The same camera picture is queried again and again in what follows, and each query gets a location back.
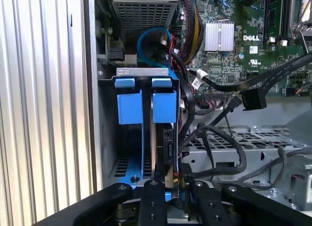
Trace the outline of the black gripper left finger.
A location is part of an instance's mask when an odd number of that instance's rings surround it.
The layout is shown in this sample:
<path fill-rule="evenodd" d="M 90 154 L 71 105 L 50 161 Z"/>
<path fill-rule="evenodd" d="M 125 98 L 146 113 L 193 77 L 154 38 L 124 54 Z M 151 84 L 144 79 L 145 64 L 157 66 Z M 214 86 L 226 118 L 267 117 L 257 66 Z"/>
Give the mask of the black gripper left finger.
<path fill-rule="evenodd" d="M 164 163 L 143 187 L 115 183 L 37 222 L 38 226 L 165 226 Z"/>

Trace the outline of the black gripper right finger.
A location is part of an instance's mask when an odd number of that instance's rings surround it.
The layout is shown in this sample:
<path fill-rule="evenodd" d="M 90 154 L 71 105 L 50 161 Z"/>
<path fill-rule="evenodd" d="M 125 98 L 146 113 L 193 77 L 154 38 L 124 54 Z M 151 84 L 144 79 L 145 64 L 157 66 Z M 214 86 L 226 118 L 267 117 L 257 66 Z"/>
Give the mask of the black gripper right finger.
<path fill-rule="evenodd" d="M 196 180 L 189 164 L 181 165 L 187 189 L 204 226 L 310 226 L 312 218 L 251 189 L 224 184 L 221 190 Z"/>

